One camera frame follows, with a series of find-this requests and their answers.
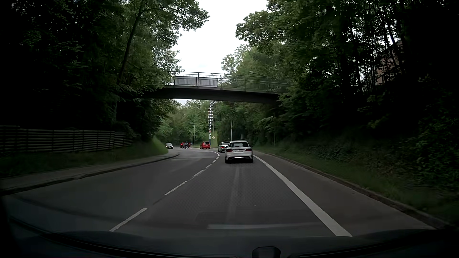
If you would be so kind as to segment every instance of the white suv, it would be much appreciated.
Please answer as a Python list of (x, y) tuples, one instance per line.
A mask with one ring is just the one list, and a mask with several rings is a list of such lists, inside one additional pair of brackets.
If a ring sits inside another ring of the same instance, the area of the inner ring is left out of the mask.
[(246, 140), (234, 140), (229, 142), (225, 151), (225, 163), (230, 163), (236, 159), (248, 160), (253, 162), (252, 146)]

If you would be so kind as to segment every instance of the road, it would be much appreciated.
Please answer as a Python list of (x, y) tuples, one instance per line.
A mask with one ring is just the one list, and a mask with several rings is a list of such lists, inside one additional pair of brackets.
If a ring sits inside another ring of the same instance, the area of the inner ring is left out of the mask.
[(176, 158), (15, 195), (11, 216), (51, 232), (116, 231), (173, 237), (266, 230), (358, 236), (430, 226), (285, 160), (255, 152), (225, 164), (224, 153), (182, 150)]

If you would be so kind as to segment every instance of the rear bumper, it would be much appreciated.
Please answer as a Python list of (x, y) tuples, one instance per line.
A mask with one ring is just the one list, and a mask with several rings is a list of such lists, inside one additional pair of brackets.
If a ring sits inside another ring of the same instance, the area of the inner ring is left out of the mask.
[(249, 154), (242, 154), (242, 155), (231, 154), (231, 155), (226, 155), (225, 159), (227, 159), (227, 160), (231, 160), (231, 159), (253, 159), (253, 155), (249, 155)]

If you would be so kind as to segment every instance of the curb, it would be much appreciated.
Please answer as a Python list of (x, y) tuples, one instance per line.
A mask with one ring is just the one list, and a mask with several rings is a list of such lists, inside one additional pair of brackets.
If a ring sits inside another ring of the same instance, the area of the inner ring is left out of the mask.
[(78, 180), (78, 179), (82, 179), (82, 178), (86, 178), (86, 177), (90, 177), (90, 176), (96, 176), (96, 175), (100, 175), (100, 174), (114, 172), (114, 171), (121, 170), (121, 169), (138, 167), (138, 166), (141, 166), (141, 165), (150, 164), (150, 163), (154, 163), (154, 162), (170, 159), (170, 158), (173, 158), (173, 157), (177, 157), (178, 155), (180, 155), (180, 154), (177, 154), (177, 155), (174, 155), (174, 156), (170, 156), (170, 157), (161, 158), (161, 159), (154, 160), (154, 161), (143, 162), (143, 163), (139, 163), (139, 164), (135, 164), (135, 165), (128, 165), (128, 166), (123, 166), (123, 167), (118, 167), (118, 168), (111, 168), (111, 169), (102, 170), (102, 171), (96, 171), (96, 172), (88, 173), (88, 174), (78, 174), (78, 175), (75, 175), (75, 176), (55, 179), (53, 181), (39, 183), (39, 184), (36, 184), (36, 185), (28, 185), (28, 186), (24, 186), (24, 187), (12, 187), (10, 189), (1, 190), (0, 191), (0, 196), (15, 194), (15, 193), (28, 191), (28, 190), (32, 190), (32, 189), (36, 189), (36, 188), (40, 188), (40, 187), (60, 184), (60, 183), (69, 182), (69, 181), (73, 181), (73, 180)]
[(365, 189), (365, 188), (363, 188), (363, 187), (361, 187), (361, 186), (359, 186), (357, 184), (354, 184), (354, 183), (351, 183), (351, 182), (346, 181), (344, 179), (341, 179), (339, 177), (327, 174), (327, 173), (322, 172), (322, 171), (320, 171), (318, 169), (312, 168), (312, 167), (310, 167), (308, 165), (301, 164), (301, 163), (296, 162), (294, 160), (290, 160), (288, 158), (284, 158), (284, 157), (281, 157), (281, 156), (278, 156), (278, 155), (275, 155), (275, 154), (272, 154), (272, 153), (267, 153), (267, 152), (264, 152), (264, 154), (268, 154), (268, 155), (271, 155), (271, 156), (274, 156), (274, 157), (278, 157), (280, 159), (283, 159), (283, 160), (286, 160), (286, 161), (288, 161), (290, 163), (293, 163), (293, 164), (295, 164), (297, 166), (306, 168), (306, 169), (308, 169), (308, 170), (310, 170), (312, 172), (320, 174), (320, 175), (322, 175), (322, 176), (324, 176), (326, 178), (329, 178), (329, 179), (331, 179), (331, 180), (333, 180), (333, 181), (335, 181), (337, 183), (345, 185), (345, 186), (347, 186), (347, 187), (349, 187), (349, 188), (351, 188), (351, 189), (353, 189), (353, 190), (355, 190), (355, 191), (357, 191), (357, 192), (359, 192), (361, 194), (364, 194), (364, 195), (366, 195), (366, 196), (368, 196), (368, 197), (370, 197), (372, 199), (380, 201), (380, 202), (386, 204), (387, 206), (390, 206), (390, 207), (392, 207), (392, 208), (394, 208), (394, 209), (396, 209), (398, 211), (401, 211), (404, 214), (406, 214), (406, 215), (408, 215), (410, 217), (413, 217), (413, 218), (415, 218), (417, 220), (420, 220), (420, 221), (426, 223), (427, 225), (432, 226), (432, 227), (434, 227), (436, 229), (439, 229), (439, 230), (440, 229), (456, 229), (456, 226), (454, 226), (454, 225), (452, 225), (452, 224), (450, 224), (450, 223), (448, 223), (448, 222), (446, 222), (444, 220), (435, 218), (432, 215), (429, 215), (429, 214), (427, 214), (425, 212), (417, 210), (416, 208), (411, 207), (409, 205), (406, 205), (406, 204), (403, 204), (401, 202), (397, 202), (397, 201), (391, 200), (391, 199), (389, 199), (387, 197), (384, 197), (384, 196), (382, 196), (382, 195), (380, 195), (378, 193), (375, 193), (373, 191), (367, 190), (367, 189)]

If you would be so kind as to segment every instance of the sky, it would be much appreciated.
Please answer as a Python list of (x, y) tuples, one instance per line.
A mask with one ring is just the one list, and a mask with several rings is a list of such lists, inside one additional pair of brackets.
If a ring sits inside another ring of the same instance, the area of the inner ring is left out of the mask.
[(209, 12), (209, 21), (196, 31), (180, 31), (182, 36), (172, 50), (180, 50), (178, 63), (186, 72), (225, 73), (223, 58), (234, 53), (245, 41), (236, 38), (236, 24), (249, 13), (266, 10), (267, 0), (200, 0)]

